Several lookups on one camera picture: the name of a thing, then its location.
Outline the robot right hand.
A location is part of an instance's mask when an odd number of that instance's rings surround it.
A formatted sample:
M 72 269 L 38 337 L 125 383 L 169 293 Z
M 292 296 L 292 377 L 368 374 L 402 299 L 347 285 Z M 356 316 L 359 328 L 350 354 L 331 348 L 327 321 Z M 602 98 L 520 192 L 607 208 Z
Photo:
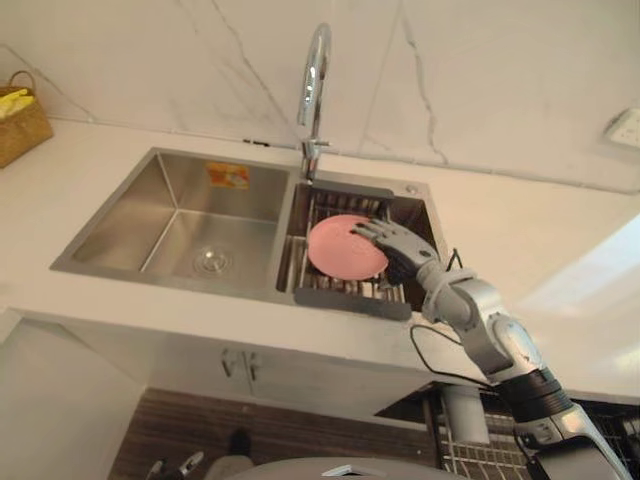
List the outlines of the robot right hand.
M 392 221 L 357 222 L 351 233 L 368 240 L 383 252 L 388 260 L 386 281 L 392 286 L 415 279 L 422 266 L 440 260 L 437 251 L 426 240 Z

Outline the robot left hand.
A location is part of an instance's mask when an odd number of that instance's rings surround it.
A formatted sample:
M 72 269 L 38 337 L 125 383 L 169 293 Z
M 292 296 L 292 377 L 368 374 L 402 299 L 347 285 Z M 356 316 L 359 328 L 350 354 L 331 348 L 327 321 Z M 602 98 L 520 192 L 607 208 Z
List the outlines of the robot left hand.
M 186 479 L 202 462 L 204 452 L 198 451 L 177 467 L 169 467 L 166 459 L 157 460 L 146 474 L 146 480 L 184 480 Z

